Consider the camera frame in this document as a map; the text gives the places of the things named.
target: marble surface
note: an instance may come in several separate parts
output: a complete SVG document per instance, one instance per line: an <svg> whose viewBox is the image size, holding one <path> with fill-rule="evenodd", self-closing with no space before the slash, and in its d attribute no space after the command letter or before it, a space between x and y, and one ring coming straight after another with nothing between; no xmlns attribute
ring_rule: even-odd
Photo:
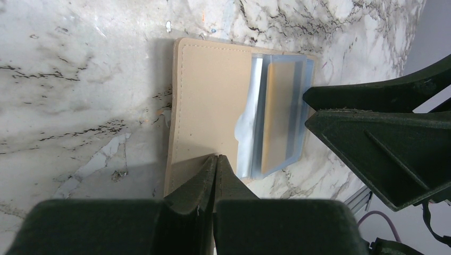
<svg viewBox="0 0 451 255"><path fill-rule="evenodd" d="M193 37L318 57L315 86L402 73L423 0L0 0L0 251L57 198L159 198L172 45ZM345 200L358 178L307 134L260 197Z"/></svg>

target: wire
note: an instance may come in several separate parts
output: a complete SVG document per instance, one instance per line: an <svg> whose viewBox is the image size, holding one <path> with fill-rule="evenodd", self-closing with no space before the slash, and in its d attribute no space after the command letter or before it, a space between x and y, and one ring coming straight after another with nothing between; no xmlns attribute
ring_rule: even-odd
<svg viewBox="0 0 451 255"><path fill-rule="evenodd" d="M365 215L357 222L357 226L360 226L361 223L362 223L364 220L366 220L366 218L370 217L370 216L373 215L373 214L377 214L377 215L382 216L382 217L387 221L388 225L390 226L390 229L391 229L391 231L393 232L393 235L395 236L396 242L402 243L402 242L401 242L401 238L399 238L398 231L396 231L396 228L395 228L393 222L391 222L390 218L389 218L386 214L384 214L383 212L381 212L381 211L371 211L371 212L368 212L367 214L365 214Z"/></svg>

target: stitched edge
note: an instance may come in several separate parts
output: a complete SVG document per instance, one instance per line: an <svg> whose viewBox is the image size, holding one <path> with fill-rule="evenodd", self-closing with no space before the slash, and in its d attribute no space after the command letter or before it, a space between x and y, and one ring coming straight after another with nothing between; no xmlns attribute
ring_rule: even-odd
<svg viewBox="0 0 451 255"><path fill-rule="evenodd" d="M210 46L202 46L202 45L195 45L195 44L186 44L182 47L182 58L180 60L181 62L181 72L180 72L180 99L179 99L179 107L178 107L178 116L179 121L177 122L177 138L175 139L176 145L176 153L173 156L173 160L177 160L178 156L178 150L179 150L179 135L180 135L180 120L182 119L181 109L182 109L182 95L183 95L183 56L185 54L185 48L187 46L194 46L194 47L200 47L200 48L208 48L208 49L221 49L221 50L230 50L233 52L250 52L250 50L240 50L240 49L227 49L227 48L219 48L219 47L210 47ZM174 178L171 176L171 192L174 191Z"/></svg>

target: marble table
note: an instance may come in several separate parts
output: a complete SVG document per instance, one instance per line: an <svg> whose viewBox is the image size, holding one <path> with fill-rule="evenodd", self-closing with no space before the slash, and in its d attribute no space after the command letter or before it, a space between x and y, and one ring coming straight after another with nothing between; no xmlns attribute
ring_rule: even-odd
<svg viewBox="0 0 451 255"><path fill-rule="evenodd" d="M1 0L0 251L40 201L162 197L176 38L315 55L315 86L379 81L401 75L423 7ZM362 186L311 133L299 163L246 183L260 197L338 200Z"/></svg>

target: black strap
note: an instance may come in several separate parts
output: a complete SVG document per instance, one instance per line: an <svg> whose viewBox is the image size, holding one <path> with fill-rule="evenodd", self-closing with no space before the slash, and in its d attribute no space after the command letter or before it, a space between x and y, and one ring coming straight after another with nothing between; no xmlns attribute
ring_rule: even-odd
<svg viewBox="0 0 451 255"><path fill-rule="evenodd" d="M446 236L446 235L439 236L432 230L431 212L429 211L429 202L428 201L423 203L423 220L424 220L424 223L426 224L426 227L428 227L429 231L434 236L434 238L437 239L437 241L439 241L440 243L444 243L451 248L451 236Z"/></svg>

